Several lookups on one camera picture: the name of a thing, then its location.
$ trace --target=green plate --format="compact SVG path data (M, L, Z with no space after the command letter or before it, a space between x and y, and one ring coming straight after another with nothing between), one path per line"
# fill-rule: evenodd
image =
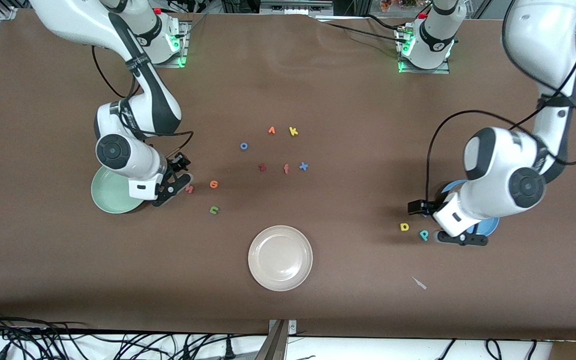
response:
M98 208L110 214L123 214L139 207L144 201L128 195L128 178L101 166L90 185L92 200Z

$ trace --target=black cable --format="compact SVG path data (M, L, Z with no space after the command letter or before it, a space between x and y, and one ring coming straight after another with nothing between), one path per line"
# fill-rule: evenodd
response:
M10 350L10 346L12 345L12 342L9 342L6 344L6 346L4 346L1 351L0 351L0 360L6 360L6 358L8 357L8 351Z
M90 333L90 337L93 337L93 338L95 338L95 339L97 339L97 340L100 340L100 341L106 342L106 343L112 343L112 344L121 343L121 344L124 344L124 345L135 346L135 347L140 347L140 348L142 348L142 349L147 349L148 351L154 351L154 352L157 352L157 353L160 353L160 354L164 354L164 355L166 355L166 356L169 356L169 355L170 355L169 353L167 353L167 351L164 351L164 350L161 350L161 349L158 349L158 348L149 348L148 346L144 346L144 345L142 345L142 344L137 344L137 343L134 343L134 342L130 342L130 341L128 341L128 340L125 340L125 339L126 339L125 335L124 335L124 338L123 338L122 340L106 339L106 338L104 338L104 337L100 337L100 336L98 336L98 335L95 335L94 333Z
M233 342L231 341L231 336L226 337L226 353L223 356L223 360L233 360L237 358L237 355L233 351Z
M446 346L446 349L443 351L443 354L440 357L438 357L437 360L444 360L446 358L446 355L448 355L448 351L450 351L450 348L453 347L456 341L457 339L450 340L450 343L448 344L448 346Z
M393 37L390 37L390 36L384 36L384 35L381 35L381 34L375 34L374 32L368 32L368 31L364 31L364 30L354 29L354 28L352 28L352 27L337 25L336 23L326 22L326 24L330 25L331 27L336 27L336 28L340 28L340 29L350 30L351 32L356 32L356 33L359 33L359 34L370 35L371 37L388 39L388 40L392 40L392 41L397 42L397 43L406 43L406 40L405 40L405 39L402 39L402 38L393 38Z
M533 353L535 352L536 348L537 340L532 340L532 346L530 347L530 351L528 351L528 357L526 357L526 360L531 360L533 358Z
M489 347L490 343L492 343L492 344L494 344L494 346L496 346L496 353L497 353L498 357L494 356L492 351L490 351L490 347ZM493 339L486 340L486 351L487 351L488 355L490 355L490 357L493 358L494 360L501 360L501 348L499 347L499 343L497 342L497 340L493 340Z
M110 90L112 90L112 92L114 92L114 95L119 96L119 98L125 98L126 96L123 96L122 94L120 94L119 92L117 92L117 90L113 87L113 85L110 85L110 82L108 81L108 79L106 79L106 76L104 75L104 72L101 70L100 66L99 66L99 62L97 61L97 55L95 54L95 46L91 45L90 46L91 52L92 52L92 60L94 61L94 66L96 67L96 70L99 71L99 75L101 75L101 78L103 79L103 81L105 82L106 85L108 85L108 87L110 88ZM137 91L139 91L139 86L137 86L137 89L134 89L133 92L133 87L130 87L130 96L134 96L135 94L137 94Z
M32 356L32 354L30 354L29 351L27 351L21 345L21 342L20 342L21 340L32 342L34 344L34 346L37 348L37 351L39 351L40 355L45 356L48 359L52 358L52 355L34 337L32 337L31 335L28 335L27 333L25 333L25 331L21 330L20 328L13 328L10 326L0 325L0 330L2 330L2 335L5 336L4 338L6 338L8 341L12 342L12 344L16 348L20 349L25 354L30 356L31 359L36 360L36 358L34 358Z
M416 18L419 18L419 16L420 16L421 14L423 14L423 12L425 12L426 10L428 10L428 12L427 12L426 14L430 13L430 10L429 10L429 9L430 9L430 7L431 7L432 5L433 5L433 3L430 2L428 5L426 5L425 7L423 7L423 9L421 9L421 11L419 11L418 13L416 13L416 16L415 16L414 18L415 18L415 19L416 19ZM400 23L399 25L397 25L397 27L403 27L404 25L406 25L406 23L407 23L407 22L402 22L402 23Z
M194 344L198 343L198 342L202 342L201 344L198 344L197 346L195 346L194 348L191 348L188 350L187 346L183 346L182 350L179 350L178 352L174 353L169 360L175 360L175 359L191 359L190 357L184 357L185 354L190 355L191 353L197 353L199 351L200 348L204 347L204 346L208 346L210 344L214 344L217 342L222 342L224 340L226 340L228 337L230 337L230 339L234 339L234 338L242 338L242 337L255 337L257 334L256 333L242 333L242 334L236 334L236 335L227 335L226 337L221 337L219 339L213 339L207 342L204 342L203 340L208 340L209 337L214 337L215 334L214 333L209 333L207 335L203 335L201 337L199 337L198 339L195 339L194 341L190 342L190 344L188 344L188 347L193 346Z
M374 16L374 14L371 13L367 13L363 16L364 18L371 18L372 20L376 21L379 25L381 25L382 27L386 28L386 29L390 29L390 30L397 30L397 26L393 26L393 25L388 25L388 23L383 22L381 19L379 19L377 16Z
M170 357L170 359L174 360L174 358L177 355L182 354L180 356L181 360L190 360L192 350L195 350L195 349L190 350L190 347L193 346L194 344L196 344L197 342L200 342L202 340L206 340L206 339L212 337L213 335L214 335L214 333L208 333L206 335L200 336L198 339L195 339L193 342L190 342L190 344L188 343L188 339L190 338L190 335L186 336L185 342L183 342L183 348L181 350L179 350L178 352L174 353Z
M66 330L66 335L70 338L70 342L73 344L73 346L75 346L75 349L77 349L78 353L81 354L81 357L84 358L84 360L89 360L89 358L87 358L86 354L83 353L82 349L80 348L80 346L77 344L78 339L81 339L83 337L85 337L85 335L82 335L80 337L78 337L77 339L73 338L73 335L71 335L71 330L70 328L68 328L68 325L66 323L62 324L64 326L64 329Z
M202 347L206 344L206 342L208 341L208 339L210 339L212 337L212 335L208 335L206 337L204 337L203 341L201 342L201 344L199 344L197 347L195 347L194 353L192 354L192 356L190 356L190 360L195 360L197 358L197 354L199 354L199 350L202 349Z
M18 317L18 316L0 316L0 324L2 324L3 326L6 326L6 324L4 323L4 321L10 322L10 323L12 323L12 322L29 322L29 323L32 323L32 324L39 324L39 325L47 326L48 328L50 328L50 330L52 330L52 332L55 334L56 337L59 336L59 332L57 331L57 328L55 327L55 323L51 323L51 322L48 322L48 321L43 321L43 320L40 320L40 319L29 319L29 318L26 318L26 317ZM61 344L61 350L59 349L59 346L58 346L58 344L57 344L57 341L56 341L56 338L55 338L55 337L50 337L50 336L48 336L48 335L45 335L45 336L42 336L42 337L41 337L41 341L43 341L43 344L46 346L45 349L46 349L46 351L48 351L49 353L50 353L50 348L54 346L54 347L55 347L55 350L57 351L57 355L58 355L60 358L62 358L62 359L63 359L63 358L68 358L68 353L67 353L67 351L66 351L66 346L64 346L64 342L62 341L61 337L59 337L59 343Z
M126 353L126 351L128 351L133 346L133 344L137 344L137 342L141 342L142 340L146 339L147 337L150 337L150 333L146 333L146 334L142 334L142 335L135 335L135 337L133 337L130 340L130 344L128 346L125 343L122 344L122 346L119 348L119 351L114 356L113 360L121 359L122 356Z
M150 350L147 350L148 348L150 348L151 346L153 346L153 345L157 344L158 342L164 340L165 338L167 338L167 337L172 337L172 336L173 336L172 333L167 333L166 335L163 335L162 337L157 338L155 341L147 344L146 347L142 348L138 353L136 353L135 355L131 356L131 357L130 357L130 360L137 360L137 358L139 358L139 355L148 353L148 351L150 351Z

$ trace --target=power cord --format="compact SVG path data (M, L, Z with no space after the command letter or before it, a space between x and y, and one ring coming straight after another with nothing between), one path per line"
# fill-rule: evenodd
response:
M492 343L492 344L494 344L494 346L496 346L496 353L498 356L494 356L492 351L490 351L490 343ZM497 342L497 340L493 340L493 339L486 340L486 351L487 351L488 355L490 355L490 357L493 358L494 360L501 360L501 348L499 347L499 343Z
M446 349L443 351L443 354L440 357L438 357L437 360L444 360L446 358L446 355L448 355L448 351L450 351L450 348L453 347L456 341L457 339L450 340L450 343L448 344L448 346L446 346Z
M106 79L106 76L104 75L104 72L101 70L101 67L99 66L99 62L97 61L97 55L95 54L95 46L91 45L90 46L91 52L92 52L92 60L94 61L94 66L96 67L96 70L99 71L99 75L101 75L101 78L103 79L103 81L105 82L106 85L108 85L108 87L110 88L110 90L112 92L114 92L114 95L119 96L119 98L125 98L126 96L120 94L119 92L117 92L117 90L113 87L113 85L110 85L110 82L108 81L108 79ZM132 89L132 86L130 87L130 96L134 96L135 94L137 94L137 91L139 91L139 86L137 85L137 89Z
M231 341L231 336L226 337L226 354L223 356L223 360L233 360L237 358L237 355L233 351L233 342Z
M526 360L532 360L533 353L535 352L536 348L537 348L537 340L532 340L532 346L530 347L530 351L528 351L528 357L526 357Z
M8 358L8 351L10 349L11 343L7 343L3 349L0 351L0 360L6 360Z

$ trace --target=plate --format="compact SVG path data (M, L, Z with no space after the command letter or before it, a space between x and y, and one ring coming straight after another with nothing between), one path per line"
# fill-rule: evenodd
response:
M441 192L445 193L447 191L450 191L450 189L465 182L466 180L464 178L462 178L461 180L455 180L450 184L446 185ZM468 231L470 234L476 233L489 237L497 229L498 225L499 225L499 218L489 218L480 221L477 225L469 227L466 231Z
M144 201L130 197L128 178L101 166L90 184L90 195L94 204L110 214L123 214L139 207Z
M271 226L259 232L250 244L248 267L262 287L286 292L308 278L313 267L313 248L296 228Z

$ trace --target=white plate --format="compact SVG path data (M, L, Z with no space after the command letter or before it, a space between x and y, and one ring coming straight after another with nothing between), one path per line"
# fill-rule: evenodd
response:
M259 232L250 244L248 267L262 287L286 292L308 278L313 267L313 248L296 228L270 226Z

